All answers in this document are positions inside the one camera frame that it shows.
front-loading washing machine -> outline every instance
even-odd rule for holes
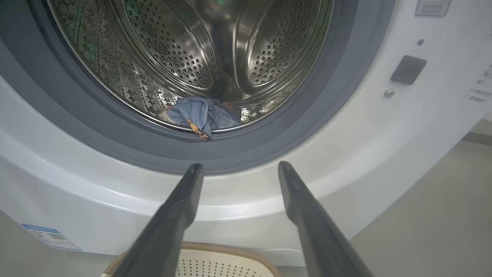
[[[187,167],[185,240],[304,264],[277,164],[347,238],[490,109],[487,0],[4,0],[0,208],[54,248],[126,250]],[[242,124],[201,141],[159,116],[189,96]]]

blue cloth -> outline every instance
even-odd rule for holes
[[[241,125],[241,118],[227,103],[200,96],[180,98],[166,113],[169,119],[180,126],[191,127],[189,123],[196,125],[209,139],[212,138],[212,130]]]

